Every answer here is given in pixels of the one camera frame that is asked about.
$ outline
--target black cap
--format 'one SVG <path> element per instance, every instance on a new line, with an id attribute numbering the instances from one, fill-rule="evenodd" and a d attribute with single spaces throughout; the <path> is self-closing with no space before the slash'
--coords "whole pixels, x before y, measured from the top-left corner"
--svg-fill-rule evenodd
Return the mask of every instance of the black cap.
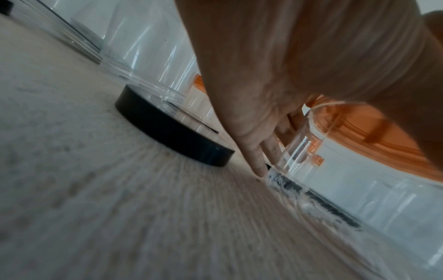
<path id="1" fill-rule="evenodd" d="M 127 85 L 115 107 L 148 136 L 199 162 L 222 167 L 234 154 L 212 128 L 144 89 Z"/>
<path id="2" fill-rule="evenodd" d="M 14 3 L 8 0 L 0 0 L 0 13 L 5 16 L 9 16 L 11 14 L 12 8 L 14 7 Z"/>

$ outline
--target hand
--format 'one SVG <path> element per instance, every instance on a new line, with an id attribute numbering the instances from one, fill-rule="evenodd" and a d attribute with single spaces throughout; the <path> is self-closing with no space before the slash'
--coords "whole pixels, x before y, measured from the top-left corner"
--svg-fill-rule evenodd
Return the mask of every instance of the hand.
<path id="1" fill-rule="evenodd" d="M 432 60 L 413 0 L 176 2 L 215 112 L 260 176 L 309 96 L 398 99 Z"/>

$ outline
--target orange lid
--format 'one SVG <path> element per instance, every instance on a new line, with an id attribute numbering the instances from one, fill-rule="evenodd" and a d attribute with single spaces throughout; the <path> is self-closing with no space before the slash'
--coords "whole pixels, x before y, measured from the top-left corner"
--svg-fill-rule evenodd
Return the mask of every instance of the orange lid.
<path id="1" fill-rule="evenodd" d="M 194 87 L 196 87 L 198 90 L 204 92 L 205 94 L 208 94 L 206 92 L 206 88 L 204 87 L 202 76 L 197 75 L 197 78 L 195 79 L 195 82 L 194 82 Z"/>
<path id="2" fill-rule="evenodd" d="M 389 167 L 443 182 L 443 173 L 416 142 L 374 107 L 339 103 L 323 96 L 313 105 L 314 124 L 328 138 Z"/>

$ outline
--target black object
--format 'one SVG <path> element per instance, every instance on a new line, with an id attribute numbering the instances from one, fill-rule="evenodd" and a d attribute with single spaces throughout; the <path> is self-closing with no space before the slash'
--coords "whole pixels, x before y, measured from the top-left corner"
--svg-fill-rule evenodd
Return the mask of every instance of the black object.
<path id="1" fill-rule="evenodd" d="M 9 16 L 11 14 L 12 8 L 14 7 L 14 3 L 8 0 L 0 0 L 0 13 L 5 16 Z"/>
<path id="2" fill-rule="evenodd" d="M 234 154 L 209 127 L 144 89 L 127 85 L 115 107 L 148 136 L 199 162 L 222 167 Z"/>

